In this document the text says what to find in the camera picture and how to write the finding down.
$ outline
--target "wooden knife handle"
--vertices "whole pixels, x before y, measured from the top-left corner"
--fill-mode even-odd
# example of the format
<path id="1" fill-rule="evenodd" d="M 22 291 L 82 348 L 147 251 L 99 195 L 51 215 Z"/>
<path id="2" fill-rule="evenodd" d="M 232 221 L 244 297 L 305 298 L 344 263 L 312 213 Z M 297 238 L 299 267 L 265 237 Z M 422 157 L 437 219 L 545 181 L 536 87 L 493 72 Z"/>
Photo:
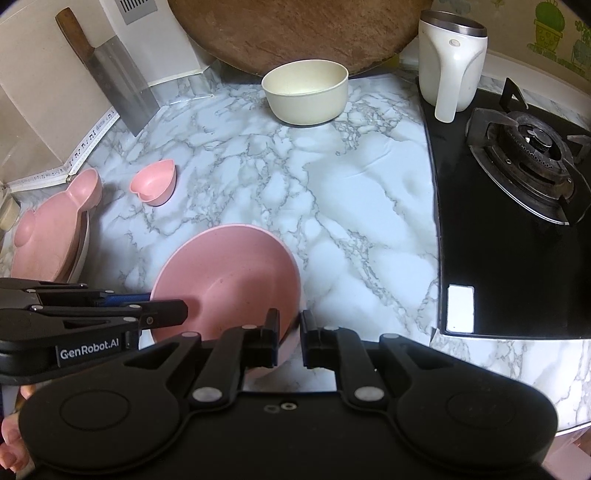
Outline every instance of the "wooden knife handle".
<path id="1" fill-rule="evenodd" d="M 78 58 L 83 63 L 89 61 L 95 48 L 88 43 L 88 39 L 74 16 L 74 12 L 69 7 L 65 8 L 56 15 L 56 22 Z"/>

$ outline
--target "black glass cooktop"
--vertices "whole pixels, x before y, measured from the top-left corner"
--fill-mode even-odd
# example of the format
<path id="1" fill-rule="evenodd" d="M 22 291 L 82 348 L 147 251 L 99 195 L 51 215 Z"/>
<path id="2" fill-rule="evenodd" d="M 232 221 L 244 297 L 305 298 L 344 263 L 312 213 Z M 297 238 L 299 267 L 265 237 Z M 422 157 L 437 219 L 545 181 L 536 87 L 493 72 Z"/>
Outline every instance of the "black glass cooktop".
<path id="1" fill-rule="evenodd" d="M 500 111 L 500 97 L 478 90 L 451 124 L 421 98 L 436 186 L 439 326 L 460 336 L 591 338 L 591 209 L 574 226 L 536 216 L 491 180 L 466 144 L 473 109 Z M 565 140 L 591 135 L 542 109 L 527 111 Z M 580 145 L 566 144 L 579 153 Z M 589 182 L 591 158 L 578 169 Z"/>

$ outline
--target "stainless steel rim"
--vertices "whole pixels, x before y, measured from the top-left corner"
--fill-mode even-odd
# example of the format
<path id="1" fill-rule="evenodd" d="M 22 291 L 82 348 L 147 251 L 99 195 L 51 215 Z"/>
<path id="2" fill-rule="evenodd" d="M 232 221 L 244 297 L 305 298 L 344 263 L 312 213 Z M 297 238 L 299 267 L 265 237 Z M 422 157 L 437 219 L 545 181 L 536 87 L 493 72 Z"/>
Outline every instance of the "stainless steel rim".
<path id="1" fill-rule="evenodd" d="M 421 20 L 435 27 L 444 28 L 452 32 L 470 37 L 486 37 L 486 27 L 470 18 L 460 17 L 439 10 L 423 10 Z"/>

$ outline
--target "cream bowl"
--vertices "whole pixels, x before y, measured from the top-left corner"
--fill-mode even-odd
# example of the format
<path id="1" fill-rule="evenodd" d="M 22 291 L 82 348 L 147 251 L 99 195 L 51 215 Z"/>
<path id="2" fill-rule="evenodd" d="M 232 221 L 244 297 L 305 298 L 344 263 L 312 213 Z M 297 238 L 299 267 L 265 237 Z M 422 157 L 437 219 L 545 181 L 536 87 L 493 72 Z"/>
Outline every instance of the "cream bowl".
<path id="1" fill-rule="evenodd" d="M 281 65 L 262 80 L 273 113 L 292 125 L 316 125 L 339 116 L 349 97 L 349 71 L 330 60 Z"/>

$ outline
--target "human hand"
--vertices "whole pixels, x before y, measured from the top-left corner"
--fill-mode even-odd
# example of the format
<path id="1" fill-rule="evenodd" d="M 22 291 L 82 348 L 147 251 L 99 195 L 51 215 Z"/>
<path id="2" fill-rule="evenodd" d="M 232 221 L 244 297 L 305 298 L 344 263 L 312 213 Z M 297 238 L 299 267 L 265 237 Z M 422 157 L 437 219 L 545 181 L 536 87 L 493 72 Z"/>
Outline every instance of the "human hand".
<path id="1" fill-rule="evenodd" d="M 35 385 L 23 385 L 20 393 L 25 400 L 28 400 L 35 392 Z M 0 465 L 18 472 L 29 463 L 29 452 L 18 429 L 18 412 L 9 415 L 2 421 L 3 444 L 0 445 Z"/>

